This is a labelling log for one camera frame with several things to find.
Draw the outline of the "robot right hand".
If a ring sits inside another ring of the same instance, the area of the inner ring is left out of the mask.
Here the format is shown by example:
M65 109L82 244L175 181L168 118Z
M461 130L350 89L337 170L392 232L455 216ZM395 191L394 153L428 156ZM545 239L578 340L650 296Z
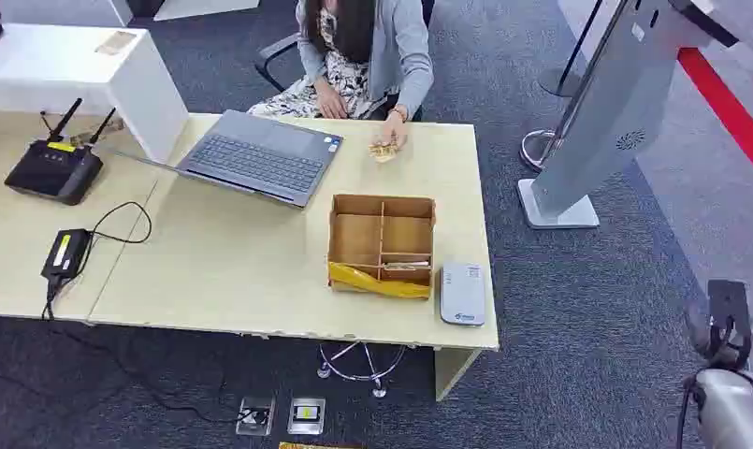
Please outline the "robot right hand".
M706 298L687 307L689 341L708 368L742 370L753 347L743 282L713 279Z

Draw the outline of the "person's right hand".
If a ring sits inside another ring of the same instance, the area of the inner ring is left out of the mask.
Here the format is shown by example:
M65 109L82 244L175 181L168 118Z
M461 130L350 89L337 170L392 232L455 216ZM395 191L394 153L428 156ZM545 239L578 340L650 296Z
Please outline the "person's right hand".
M316 79L313 87L317 94L318 108L324 118L347 119L349 117L346 103L324 77Z

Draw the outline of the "person's left hand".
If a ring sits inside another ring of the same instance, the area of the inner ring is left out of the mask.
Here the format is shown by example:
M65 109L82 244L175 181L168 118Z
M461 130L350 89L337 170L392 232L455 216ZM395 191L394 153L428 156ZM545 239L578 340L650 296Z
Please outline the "person's left hand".
M407 124L398 112L391 112L382 122L376 133L373 144L379 146L395 145L399 149L406 143L408 136Z

